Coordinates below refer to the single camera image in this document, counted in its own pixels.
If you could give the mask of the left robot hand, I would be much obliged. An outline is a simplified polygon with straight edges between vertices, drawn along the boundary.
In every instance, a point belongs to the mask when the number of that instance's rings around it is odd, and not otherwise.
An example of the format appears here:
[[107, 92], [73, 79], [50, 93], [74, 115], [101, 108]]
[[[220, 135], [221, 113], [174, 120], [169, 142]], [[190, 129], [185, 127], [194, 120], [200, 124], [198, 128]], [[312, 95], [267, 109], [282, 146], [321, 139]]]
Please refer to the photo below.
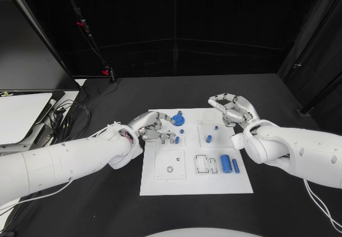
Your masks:
[[159, 130], [162, 129], [162, 120], [175, 124], [175, 120], [169, 115], [156, 111], [148, 111], [135, 120], [129, 123], [129, 127], [135, 132], [138, 137], [146, 142], [155, 142], [158, 140], [168, 140], [175, 139], [175, 133], [161, 133]]

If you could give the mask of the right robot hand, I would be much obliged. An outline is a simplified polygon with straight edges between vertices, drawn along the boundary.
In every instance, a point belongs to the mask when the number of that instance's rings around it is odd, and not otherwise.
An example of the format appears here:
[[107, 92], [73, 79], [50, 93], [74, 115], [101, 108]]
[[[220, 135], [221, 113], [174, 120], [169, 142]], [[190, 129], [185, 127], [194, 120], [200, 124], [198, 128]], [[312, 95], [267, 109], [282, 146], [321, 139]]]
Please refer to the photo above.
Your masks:
[[256, 108], [243, 96], [224, 93], [210, 97], [208, 103], [223, 113], [227, 127], [240, 125], [241, 128], [246, 128], [260, 120]]

